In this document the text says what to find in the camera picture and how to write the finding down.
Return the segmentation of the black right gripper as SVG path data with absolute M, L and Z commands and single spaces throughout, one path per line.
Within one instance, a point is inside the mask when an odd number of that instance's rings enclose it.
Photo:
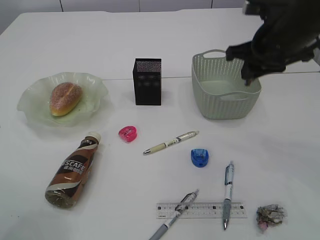
M 251 41 L 229 46 L 227 61 L 243 60 L 241 78 L 245 86 L 250 86 L 256 75 L 282 73 L 295 62 L 308 62 L 314 49 L 320 47 L 319 33 L 299 33 L 298 28 L 284 28 L 276 31 L 274 24 L 264 23 Z

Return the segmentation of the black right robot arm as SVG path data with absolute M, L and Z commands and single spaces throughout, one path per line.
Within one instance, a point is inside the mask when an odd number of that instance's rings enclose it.
M 320 47 L 318 0 L 247 0 L 242 11 L 263 20 L 251 41 L 226 50 L 227 61 L 243 60 L 241 78 L 246 86 L 314 58 L 314 50 Z

